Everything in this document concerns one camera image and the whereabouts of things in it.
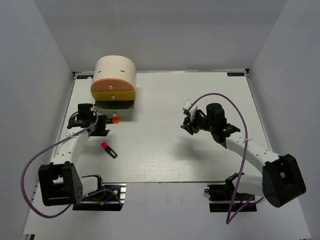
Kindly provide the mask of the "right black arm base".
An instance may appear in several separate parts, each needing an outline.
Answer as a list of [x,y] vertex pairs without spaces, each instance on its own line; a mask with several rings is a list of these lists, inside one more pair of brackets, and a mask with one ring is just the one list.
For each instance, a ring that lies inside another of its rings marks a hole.
[[[204,193],[209,198],[209,211],[211,213],[227,213],[232,199],[233,191],[228,189],[226,184],[210,184],[207,185]],[[237,211],[242,207],[251,195],[247,193],[237,193],[231,212]]]

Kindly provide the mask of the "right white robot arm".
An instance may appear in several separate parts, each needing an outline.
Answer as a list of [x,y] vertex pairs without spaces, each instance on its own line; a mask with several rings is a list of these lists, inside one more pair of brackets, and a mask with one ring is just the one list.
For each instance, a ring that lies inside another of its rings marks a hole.
[[297,160],[290,154],[279,155],[249,140],[239,128],[227,122],[221,104],[210,103],[206,113],[187,101],[183,107],[186,115],[181,128],[194,135],[199,131],[211,133],[213,140],[241,157],[245,157],[260,176],[240,176],[235,173],[225,179],[224,184],[209,185],[205,192],[211,201],[242,201],[250,195],[265,198],[272,206],[279,208],[303,195],[306,185]]

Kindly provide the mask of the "yellow drawer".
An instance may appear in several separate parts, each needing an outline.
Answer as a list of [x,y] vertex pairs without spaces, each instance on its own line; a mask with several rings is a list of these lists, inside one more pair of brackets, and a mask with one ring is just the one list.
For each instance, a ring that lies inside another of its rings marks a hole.
[[95,101],[135,101],[136,91],[132,90],[106,90],[106,91],[91,91]]

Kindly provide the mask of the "orange highlighter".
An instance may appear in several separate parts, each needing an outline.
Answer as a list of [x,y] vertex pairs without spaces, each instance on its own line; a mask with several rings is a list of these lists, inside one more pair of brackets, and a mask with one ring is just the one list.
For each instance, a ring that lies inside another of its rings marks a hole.
[[118,117],[115,118],[108,118],[106,121],[106,124],[118,124],[120,122],[120,119]]

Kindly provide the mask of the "green highlighter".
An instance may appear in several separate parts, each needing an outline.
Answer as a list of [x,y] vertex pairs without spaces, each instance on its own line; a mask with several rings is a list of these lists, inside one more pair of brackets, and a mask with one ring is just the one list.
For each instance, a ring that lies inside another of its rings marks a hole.
[[110,108],[111,108],[111,109],[117,109],[117,108],[118,108],[118,103],[117,103],[116,101],[112,101],[112,102],[110,103]]

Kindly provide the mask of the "pink top drawer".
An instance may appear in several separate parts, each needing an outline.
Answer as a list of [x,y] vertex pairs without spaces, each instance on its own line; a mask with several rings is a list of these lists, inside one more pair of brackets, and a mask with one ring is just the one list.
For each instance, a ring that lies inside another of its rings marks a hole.
[[119,78],[102,78],[91,84],[90,90],[94,92],[101,91],[130,91],[135,87],[132,83]]

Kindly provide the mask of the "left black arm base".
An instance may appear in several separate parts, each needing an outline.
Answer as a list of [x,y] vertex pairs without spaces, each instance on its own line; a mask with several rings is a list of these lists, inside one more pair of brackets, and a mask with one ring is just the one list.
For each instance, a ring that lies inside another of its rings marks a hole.
[[103,183],[103,192],[86,196],[80,204],[73,205],[73,211],[119,212],[125,203],[126,183]]

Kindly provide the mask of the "grey bottom drawer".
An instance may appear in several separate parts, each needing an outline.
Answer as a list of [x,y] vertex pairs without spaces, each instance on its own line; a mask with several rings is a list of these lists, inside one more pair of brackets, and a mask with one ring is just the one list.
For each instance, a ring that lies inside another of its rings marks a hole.
[[[111,109],[110,103],[117,102],[117,109]],[[124,118],[130,116],[135,107],[135,101],[96,101],[95,110],[100,115],[105,115],[108,118]]]

